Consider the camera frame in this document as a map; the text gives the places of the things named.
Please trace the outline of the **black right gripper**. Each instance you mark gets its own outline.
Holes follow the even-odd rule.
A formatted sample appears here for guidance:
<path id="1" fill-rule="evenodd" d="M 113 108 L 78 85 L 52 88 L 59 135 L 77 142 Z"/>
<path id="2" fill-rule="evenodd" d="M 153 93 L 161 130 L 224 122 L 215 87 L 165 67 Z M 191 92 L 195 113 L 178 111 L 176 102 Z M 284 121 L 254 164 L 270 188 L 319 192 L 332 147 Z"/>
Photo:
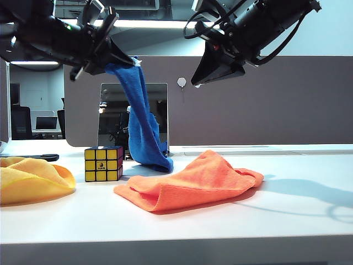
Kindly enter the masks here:
<path id="1" fill-rule="evenodd" d="M 243 65 L 267 63 L 260 51 L 267 45 L 267 17 L 238 17 L 221 28 L 197 22 L 195 34 L 205 42 L 205 51 L 191 78 L 196 86 L 245 75 Z"/>

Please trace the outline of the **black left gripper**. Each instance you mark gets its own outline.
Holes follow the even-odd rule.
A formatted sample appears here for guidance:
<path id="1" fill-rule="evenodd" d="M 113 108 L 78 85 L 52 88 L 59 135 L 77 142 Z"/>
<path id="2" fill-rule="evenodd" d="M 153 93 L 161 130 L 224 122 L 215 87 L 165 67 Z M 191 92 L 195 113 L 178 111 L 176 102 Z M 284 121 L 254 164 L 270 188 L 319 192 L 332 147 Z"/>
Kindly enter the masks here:
<path id="1" fill-rule="evenodd" d="M 99 75 L 108 64 L 134 66 L 135 61 L 127 56 L 109 36 L 119 15 L 114 7 L 100 26 L 94 22 L 104 11 L 103 6 L 84 6 L 82 16 L 76 24 L 55 19 L 54 53 L 58 60 L 73 68 L 69 78 L 75 81 L 82 72 Z"/>

